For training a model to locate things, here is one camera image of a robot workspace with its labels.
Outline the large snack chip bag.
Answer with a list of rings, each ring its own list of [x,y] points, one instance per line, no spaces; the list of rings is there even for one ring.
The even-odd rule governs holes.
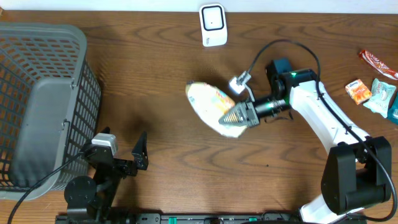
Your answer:
[[[205,82],[191,82],[186,84],[185,93],[199,118],[222,136],[238,138],[247,129],[247,126],[219,123],[219,119],[235,106],[235,102],[217,87]]]

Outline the mint green wipes packet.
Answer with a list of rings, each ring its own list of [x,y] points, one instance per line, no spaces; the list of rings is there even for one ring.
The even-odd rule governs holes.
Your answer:
[[[390,100],[396,91],[396,86],[374,79],[371,87],[372,97],[363,104],[373,113],[379,113],[383,118],[387,118]]]

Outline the teal mouthwash bottle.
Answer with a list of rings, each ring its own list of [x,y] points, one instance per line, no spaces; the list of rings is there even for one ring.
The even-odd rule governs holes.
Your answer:
[[[395,97],[394,102],[388,109],[387,119],[394,124],[398,124],[398,96]]]

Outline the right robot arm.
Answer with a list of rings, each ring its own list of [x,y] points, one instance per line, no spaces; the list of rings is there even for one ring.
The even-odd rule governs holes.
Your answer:
[[[219,123],[251,128],[261,119],[290,110],[306,120],[328,157],[322,193],[300,208],[301,221],[360,220],[360,210],[396,199],[391,186],[392,148],[386,138],[372,138],[357,127],[330,98],[313,70],[293,70],[282,58],[273,60],[265,71],[272,93],[237,103]]]

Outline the orange red snack bar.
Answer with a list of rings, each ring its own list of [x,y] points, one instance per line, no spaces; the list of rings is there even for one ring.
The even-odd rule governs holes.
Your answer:
[[[392,80],[397,80],[397,71],[389,68],[384,62],[379,60],[374,54],[372,54],[368,50],[360,51],[358,56],[361,60],[364,60],[370,67],[375,69],[378,73]]]

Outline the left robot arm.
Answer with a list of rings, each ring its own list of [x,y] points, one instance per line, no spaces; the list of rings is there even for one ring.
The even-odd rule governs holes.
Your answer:
[[[107,127],[84,143],[81,158],[95,169],[93,177],[75,177],[65,187],[67,213],[58,215],[56,223],[135,223],[137,216],[113,207],[121,180],[135,177],[149,165],[147,133],[143,132],[131,154],[133,160],[118,159],[116,136]]]

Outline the small orange tissue box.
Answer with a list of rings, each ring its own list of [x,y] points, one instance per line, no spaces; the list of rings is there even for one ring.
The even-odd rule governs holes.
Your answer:
[[[373,95],[360,79],[347,84],[345,90],[357,105],[369,100]]]

